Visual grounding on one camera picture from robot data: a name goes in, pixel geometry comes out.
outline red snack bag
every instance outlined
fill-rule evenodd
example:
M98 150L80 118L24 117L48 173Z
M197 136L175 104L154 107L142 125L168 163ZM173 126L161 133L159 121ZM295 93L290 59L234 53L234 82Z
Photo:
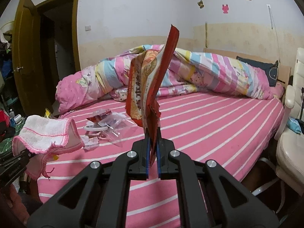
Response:
M92 117L88 117L87 119L91 122L98 123L101 120L105 119L107 116L112 114L112 111L109 109L101 109L99 111L95 111L92 114Z
M171 25L167 43L161 51L147 50L131 61L126 110L151 138L150 166L156 158L156 134L160 126L159 104L155 97L175 51L179 31Z

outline floor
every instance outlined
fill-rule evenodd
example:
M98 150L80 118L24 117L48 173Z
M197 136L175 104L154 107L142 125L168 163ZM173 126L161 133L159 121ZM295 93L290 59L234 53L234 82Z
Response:
M277 141L273 138L269 142L268 148L262 153L261 157L268 158L274 165L276 165L276 147ZM276 177L275 172L264 162L258 161L250 170L248 175L243 179L242 184L251 192L271 181ZM270 188L257 195L257 197L268 208L276 212L281 203L281 180L276 182ZM288 211L297 203L300 196L287 184L285 184L285 203L281 211L278 213L279 219L285 216Z

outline green mat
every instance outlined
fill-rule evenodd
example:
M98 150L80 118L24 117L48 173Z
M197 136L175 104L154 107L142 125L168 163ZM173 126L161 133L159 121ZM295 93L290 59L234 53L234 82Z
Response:
M20 130L23 128L23 126L25 124L25 121L26 121L26 117L23 118L23 120L20 124L16 125L14 136L19 135ZM12 148L12 140L13 140L13 137L7 138L0 142L0 154L5 153L6 151L8 151Z

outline white towel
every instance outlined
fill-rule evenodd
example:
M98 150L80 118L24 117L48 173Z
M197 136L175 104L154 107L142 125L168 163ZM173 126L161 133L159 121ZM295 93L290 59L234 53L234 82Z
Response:
M37 154L30 159L25 171L31 178L37 179L45 171L48 161L53 155L76 151L84 146L74 119L47 119L41 116L29 116L20 134L13 138L13 154L18 155L28 149Z

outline mattress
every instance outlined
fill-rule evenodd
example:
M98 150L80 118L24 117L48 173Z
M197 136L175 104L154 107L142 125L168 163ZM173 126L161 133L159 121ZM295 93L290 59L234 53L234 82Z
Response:
M177 150L192 159L214 159L241 181L253 167L283 116L277 99L257 100L218 93L192 93L158 101L161 111L161 134L174 142ZM99 108L125 112L125 104L102 101L64 115L74 118L80 135L86 118ZM113 161L129 151L133 142L143 139L143 129L124 138L122 147L104 142L93 151L60 155L47 164L50 179L38 179L39 196L46 202L91 161ZM180 227L175 180L159 180L153 164L147 181L131 181L126 227Z

